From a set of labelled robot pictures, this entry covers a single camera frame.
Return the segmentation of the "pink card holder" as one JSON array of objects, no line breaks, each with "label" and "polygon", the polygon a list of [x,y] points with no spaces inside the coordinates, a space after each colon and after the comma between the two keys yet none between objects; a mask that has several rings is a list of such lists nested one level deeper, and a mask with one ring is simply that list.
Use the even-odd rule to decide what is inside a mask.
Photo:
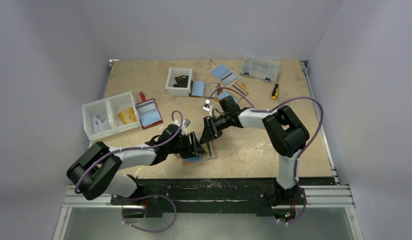
[{"label": "pink card holder", "polygon": [[205,150],[205,154],[199,155],[196,157],[191,157],[188,159],[182,159],[182,165],[190,165],[198,162],[203,162],[203,161],[208,161],[208,160],[213,160],[217,158],[217,150],[215,147],[214,142],[208,142],[205,144],[202,144],[201,147]]}]

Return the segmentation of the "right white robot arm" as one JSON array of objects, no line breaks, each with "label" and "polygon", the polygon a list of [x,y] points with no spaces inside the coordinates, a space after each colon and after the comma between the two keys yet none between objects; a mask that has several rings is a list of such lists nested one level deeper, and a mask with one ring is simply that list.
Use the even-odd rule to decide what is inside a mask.
[{"label": "right white robot arm", "polygon": [[250,107],[240,108],[231,96],[224,97],[219,104],[224,112],[220,116],[203,118],[204,129],[199,142],[205,144],[215,140],[229,127],[266,130],[279,154],[279,168],[274,193],[264,197],[273,206],[289,202],[298,190],[298,157],[309,139],[304,124],[287,105],[274,111],[260,112]]}]

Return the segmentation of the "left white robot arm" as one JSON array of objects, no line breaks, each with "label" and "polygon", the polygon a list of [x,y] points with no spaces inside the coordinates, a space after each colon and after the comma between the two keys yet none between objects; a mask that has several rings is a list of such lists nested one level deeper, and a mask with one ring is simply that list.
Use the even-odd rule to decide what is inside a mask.
[{"label": "left white robot arm", "polygon": [[143,197],[140,185],[132,175],[117,172],[135,166],[154,166],[168,155],[184,159],[205,155],[195,133],[184,133],[176,124],[168,125],[160,135],[144,144],[132,147],[111,147],[102,141],[94,143],[67,170],[67,178],[74,184],[75,193],[87,200],[102,194],[120,195],[132,205]]}]

